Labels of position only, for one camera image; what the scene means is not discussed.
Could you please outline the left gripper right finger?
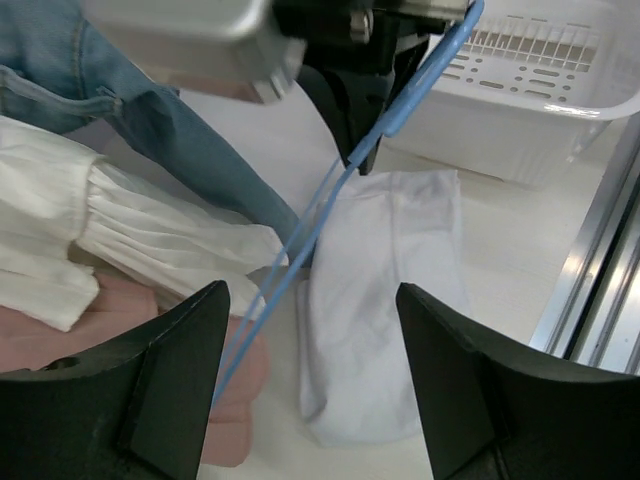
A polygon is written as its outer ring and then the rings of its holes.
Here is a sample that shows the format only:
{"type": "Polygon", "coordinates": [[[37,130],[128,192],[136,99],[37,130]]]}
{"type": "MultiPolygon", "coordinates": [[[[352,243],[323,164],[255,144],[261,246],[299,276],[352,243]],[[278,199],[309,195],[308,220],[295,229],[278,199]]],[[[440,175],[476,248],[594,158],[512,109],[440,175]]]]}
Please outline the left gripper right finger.
{"type": "Polygon", "coordinates": [[[404,283],[396,294],[437,479],[635,479],[639,380],[532,349],[404,283]]]}

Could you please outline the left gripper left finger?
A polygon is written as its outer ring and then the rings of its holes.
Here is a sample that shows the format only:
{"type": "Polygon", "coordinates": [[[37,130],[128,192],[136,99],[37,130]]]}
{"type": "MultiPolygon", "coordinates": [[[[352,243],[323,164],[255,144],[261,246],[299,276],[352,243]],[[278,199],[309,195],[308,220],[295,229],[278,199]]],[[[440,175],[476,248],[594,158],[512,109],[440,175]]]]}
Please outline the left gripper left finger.
{"type": "Polygon", "coordinates": [[[215,281],[98,346],[2,374],[2,478],[196,478],[228,317],[215,281]]]}

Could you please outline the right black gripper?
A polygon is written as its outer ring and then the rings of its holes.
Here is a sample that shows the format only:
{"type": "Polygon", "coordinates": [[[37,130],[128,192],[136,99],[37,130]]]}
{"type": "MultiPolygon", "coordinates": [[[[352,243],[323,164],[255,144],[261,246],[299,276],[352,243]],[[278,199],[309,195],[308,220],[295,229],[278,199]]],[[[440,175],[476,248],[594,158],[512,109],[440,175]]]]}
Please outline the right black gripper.
{"type": "Polygon", "coordinates": [[[287,0],[273,4],[281,32],[306,43],[297,82],[329,128],[345,167],[357,146],[368,175],[381,136],[368,133],[390,98],[397,54],[464,19],[468,1],[287,0]]]}

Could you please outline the blue hanger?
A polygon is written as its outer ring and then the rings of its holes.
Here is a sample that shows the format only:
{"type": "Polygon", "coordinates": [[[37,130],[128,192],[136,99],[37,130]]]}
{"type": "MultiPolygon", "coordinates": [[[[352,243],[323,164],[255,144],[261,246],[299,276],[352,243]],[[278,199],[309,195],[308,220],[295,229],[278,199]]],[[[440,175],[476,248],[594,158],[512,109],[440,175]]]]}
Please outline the blue hanger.
{"type": "Polygon", "coordinates": [[[416,73],[403,87],[391,106],[348,156],[349,166],[337,178],[334,185],[330,185],[329,181],[338,167],[338,163],[334,162],[331,165],[304,210],[291,238],[278,253],[266,279],[251,301],[249,309],[241,321],[240,329],[232,337],[231,343],[223,349],[219,382],[212,397],[214,403],[221,399],[255,337],[311,254],[342,187],[357,168],[364,163],[382,137],[395,136],[406,124],[470,37],[484,7],[483,0],[472,2],[464,19],[455,23],[447,31],[420,64],[416,73]]]}

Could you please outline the light blue white skirt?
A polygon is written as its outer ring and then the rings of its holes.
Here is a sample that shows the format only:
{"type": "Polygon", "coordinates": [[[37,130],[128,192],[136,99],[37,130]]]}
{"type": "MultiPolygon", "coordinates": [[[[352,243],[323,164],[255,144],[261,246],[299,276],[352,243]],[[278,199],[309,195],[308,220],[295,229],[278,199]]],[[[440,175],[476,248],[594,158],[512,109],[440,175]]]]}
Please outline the light blue white skirt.
{"type": "Polygon", "coordinates": [[[461,250],[455,171],[378,173],[342,188],[298,296],[300,411],[320,444],[419,432],[395,296],[413,283],[468,312],[461,250]]]}

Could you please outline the blue denim skirt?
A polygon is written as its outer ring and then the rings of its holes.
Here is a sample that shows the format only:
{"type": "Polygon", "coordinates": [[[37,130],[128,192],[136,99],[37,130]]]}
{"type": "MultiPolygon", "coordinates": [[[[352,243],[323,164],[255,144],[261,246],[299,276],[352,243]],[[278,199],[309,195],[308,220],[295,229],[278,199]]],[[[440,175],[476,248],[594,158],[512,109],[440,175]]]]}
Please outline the blue denim skirt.
{"type": "Polygon", "coordinates": [[[75,1],[1,4],[1,113],[57,134],[103,119],[207,202],[272,227],[296,258],[298,215],[177,92],[148,79],[75,1]]]}

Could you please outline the pink dress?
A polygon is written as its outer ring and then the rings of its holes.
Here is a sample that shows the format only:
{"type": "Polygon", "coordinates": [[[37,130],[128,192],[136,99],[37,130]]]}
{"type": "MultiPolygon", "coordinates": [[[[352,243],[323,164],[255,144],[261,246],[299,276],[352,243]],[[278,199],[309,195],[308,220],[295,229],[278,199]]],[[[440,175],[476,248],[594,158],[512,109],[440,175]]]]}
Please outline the pink dress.
{"type": "Polygon", "coordinates": [[[214,396],[222,349],[241,321],[213,283],[160,312],[146,287],[109,276],[63,333],[1,312],[5,479],[193,479],[251,449],[251,407],[269,356],[258,338],[214,396]]]}

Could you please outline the white plastic basket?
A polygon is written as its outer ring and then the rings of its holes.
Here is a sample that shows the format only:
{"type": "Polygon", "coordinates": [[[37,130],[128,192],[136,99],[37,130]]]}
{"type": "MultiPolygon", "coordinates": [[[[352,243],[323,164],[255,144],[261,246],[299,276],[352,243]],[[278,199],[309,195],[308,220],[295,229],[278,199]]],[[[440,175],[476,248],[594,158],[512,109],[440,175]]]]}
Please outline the white plastic basket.
{"type": "Polygon", "coordinates": [[[392,147],[530,188],[639,110],[635,1],[489,1],[392,147]]]}

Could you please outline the white ruffled blouse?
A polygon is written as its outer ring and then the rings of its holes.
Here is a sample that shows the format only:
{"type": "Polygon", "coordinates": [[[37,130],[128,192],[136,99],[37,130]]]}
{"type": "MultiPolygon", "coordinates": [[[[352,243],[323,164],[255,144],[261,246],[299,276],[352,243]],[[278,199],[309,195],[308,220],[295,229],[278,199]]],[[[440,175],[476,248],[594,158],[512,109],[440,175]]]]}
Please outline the white ruffled blouse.
{"type": "Polygon", "coordinates": [[[99,292],[71,246],[184,299],[224,281],[231,310],[258,299],[250,274],[288,262],[267,226],[230,224],[49,131],[1,121],[1,303],[67,332],[99,292]]]}

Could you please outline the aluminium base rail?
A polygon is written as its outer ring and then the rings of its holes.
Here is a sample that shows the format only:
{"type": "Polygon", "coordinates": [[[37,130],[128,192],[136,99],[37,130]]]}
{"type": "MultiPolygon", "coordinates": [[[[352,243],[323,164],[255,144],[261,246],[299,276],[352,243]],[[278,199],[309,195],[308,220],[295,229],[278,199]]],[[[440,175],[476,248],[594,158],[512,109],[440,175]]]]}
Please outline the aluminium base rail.
{"type": "Polygon", "coordinates": [[[590,367],[639,372],[639,118],[614,150],[529,342],[590,367]]]}

